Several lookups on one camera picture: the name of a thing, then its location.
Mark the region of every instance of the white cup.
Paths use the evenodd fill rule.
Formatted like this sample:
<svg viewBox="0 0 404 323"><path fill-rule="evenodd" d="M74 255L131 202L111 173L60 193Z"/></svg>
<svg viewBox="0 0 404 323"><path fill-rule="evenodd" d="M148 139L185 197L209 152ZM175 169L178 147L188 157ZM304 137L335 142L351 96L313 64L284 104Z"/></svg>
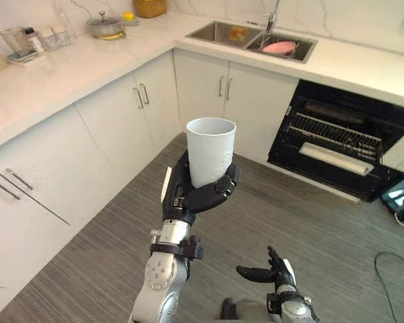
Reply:
<svg viewBox="0 0 404 323"><path fill-rule="evenodd" d="M217 182L232 163L236 126L222 118L187 123L191 184L195 188Z"/></svg>

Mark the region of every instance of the open oven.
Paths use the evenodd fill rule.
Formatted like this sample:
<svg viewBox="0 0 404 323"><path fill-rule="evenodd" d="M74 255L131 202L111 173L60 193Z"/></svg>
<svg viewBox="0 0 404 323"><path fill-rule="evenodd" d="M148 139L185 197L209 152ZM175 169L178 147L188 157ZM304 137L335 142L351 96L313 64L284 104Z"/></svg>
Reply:
<svg viewBox="0 0 404 323"><path fill-rule="evenodd" d="M383 154L404 135L404 108L300 81L268 162L373 201L402 180Z"/></svg>

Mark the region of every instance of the yellow sponge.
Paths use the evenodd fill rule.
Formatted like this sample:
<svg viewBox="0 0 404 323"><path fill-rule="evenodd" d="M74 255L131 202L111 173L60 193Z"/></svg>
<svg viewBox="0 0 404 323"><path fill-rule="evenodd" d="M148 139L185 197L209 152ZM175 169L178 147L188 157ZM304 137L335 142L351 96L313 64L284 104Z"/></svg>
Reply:
<svg viewBox="0 0 404 323"><path fill-rule="evenodd" d="M135 19L135 15L133 15L132 11L126 11L123 14L123 18L124 20L134 20Z"/></svg>

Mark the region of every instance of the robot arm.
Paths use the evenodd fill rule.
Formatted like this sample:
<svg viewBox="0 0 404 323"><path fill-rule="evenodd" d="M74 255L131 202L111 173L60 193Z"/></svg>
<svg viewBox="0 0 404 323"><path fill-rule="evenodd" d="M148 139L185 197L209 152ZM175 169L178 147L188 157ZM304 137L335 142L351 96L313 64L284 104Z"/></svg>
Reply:
<svg viewBox="0 0 404 323"><path fill-rule="evenodd" d="M187 152L172 171L162 190L162 230L152 230L151 258L129 323L167 323L176 312L178 296L190 277L189 261L202 259L200 239L188 237L196 214L222 204L234 192L239 169L231 164L217 182L201 188L191 184Z"/></svg>
<svg viewBox="0 0 404 323"><path fill-rule="evenodd" d="M240 176L231 164L217 182L201 188L191 184L187 152L174 169L168 169L162 190L162 230L152 230L151 258L145 266L145 278L129 323L167 323L175 314L180 290L190 277L189 261L202 259L200 239L189 237L196 214L222 204L234 192ZM281 316L282 323L314 323L318 318L308 300L296 288L293 270L287 260L269 249L271 269L238 266L244 278L258 283L274 283L267 294L267 309Z"/></svg>

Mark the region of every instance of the woven basket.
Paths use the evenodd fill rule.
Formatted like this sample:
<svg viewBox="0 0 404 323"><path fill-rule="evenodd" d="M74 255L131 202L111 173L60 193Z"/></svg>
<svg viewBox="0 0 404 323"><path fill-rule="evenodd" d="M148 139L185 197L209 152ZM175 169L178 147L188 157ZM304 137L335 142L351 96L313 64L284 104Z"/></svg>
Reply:
<svg viewBox="0 0 404 323"><path fill-rule="evenodd" d="M134 0L136 15L142 18L153 18L166 12L166 0Z"/></svg>

